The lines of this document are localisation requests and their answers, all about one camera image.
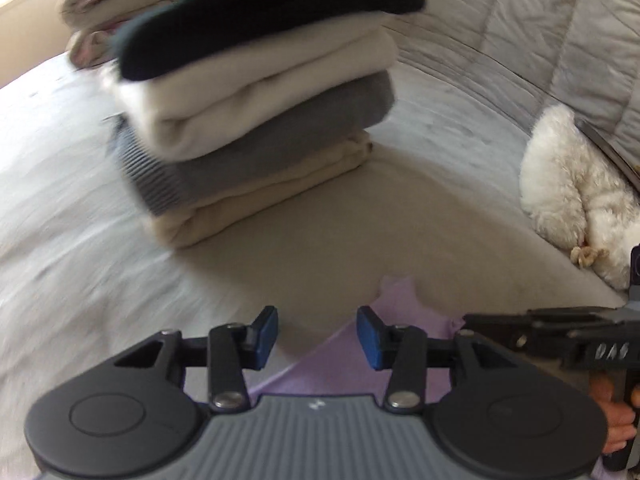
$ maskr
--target bolt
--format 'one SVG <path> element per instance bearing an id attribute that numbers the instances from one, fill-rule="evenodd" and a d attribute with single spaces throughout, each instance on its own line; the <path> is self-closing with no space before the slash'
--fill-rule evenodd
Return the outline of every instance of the bolt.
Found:
<path id="1" fill-rule="evenodd" d="M 389 405 L 398 410 L 408 410 L 420 404 L 420 397 L 413 392 L 396 392 L 389 395 Z"/>
<path id="2" fill-rule="evenodd" d="M 213 405 L 220 410 L 236 410 L 244 403 L 244 395 L 240 392 L 224 392 L 217 394 Z"/>

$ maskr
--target white plush toy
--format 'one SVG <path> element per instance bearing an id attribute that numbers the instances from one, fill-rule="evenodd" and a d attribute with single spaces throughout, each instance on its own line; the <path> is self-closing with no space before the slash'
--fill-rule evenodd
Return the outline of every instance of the white plush toy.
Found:
<path id="1" fill-rule="evenodd" d="M 564 105 L 544 111 L 522 161 L 522 208 L 535 230 L 617 290 L 640 244 L 640 203 L 618 168 L 576 128 Z"/>

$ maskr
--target finger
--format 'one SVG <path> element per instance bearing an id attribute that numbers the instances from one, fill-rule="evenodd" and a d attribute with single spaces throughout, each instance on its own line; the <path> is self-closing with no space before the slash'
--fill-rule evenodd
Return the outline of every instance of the finger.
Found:
<path id="1" fill-rule="evenodd" d="M 594 372 L 589 377 L 589 393 L 593 399 L 603 402 L 613 399 L 613 381 L 603 372 Z"/>
<path id="2" fill-rule="evenodd" d="M 631 403 L 636 408 L 640 408 L 640 386 L 636 386 L 631 393 Z"/>
<path id="3" fill-rule="evenodd" d="M 607 444 L 604 449 L 602 449 L 602 453 L 607 455 L 609 453 L 615 453 L 616 451 L 620 451 L 625 449 L 626 442 L 618 442 L 616 444 Z"/>
<path id="4" fill-rule="evenodd" d="M 636 420 L 636 412 L 624 402 L 596 402 L 604 412 L 610 428 L 627 426 Z"/>
<path id="5" fill-rule="evenodd" d="M 620 444 L 631 440 L 636 436 L 636 428 L 633 426 L 619 426 L 617 428 L 609 428 L 607 435 L 607 444 Z"/>

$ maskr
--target gray quilted fabric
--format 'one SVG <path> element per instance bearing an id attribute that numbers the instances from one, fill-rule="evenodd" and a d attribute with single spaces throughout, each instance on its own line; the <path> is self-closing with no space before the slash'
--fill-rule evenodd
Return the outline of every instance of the gray quilted fabric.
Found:
<path id="1" fill-rule="evenodd" d="M 402 61 L 525 130 L 559 100 L 640 164 L 640 0 L 428 0 L 392 25 Z"/>

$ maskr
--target wall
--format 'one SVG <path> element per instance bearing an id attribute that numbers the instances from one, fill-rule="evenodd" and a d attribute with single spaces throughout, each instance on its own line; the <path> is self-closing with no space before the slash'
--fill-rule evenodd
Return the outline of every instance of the wall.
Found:
<path id="1" fill-rule="evenodd" d="M 58 0 L 14 0 L 0 7 L 0 88 L 64 52 L 70 31 Z"/>

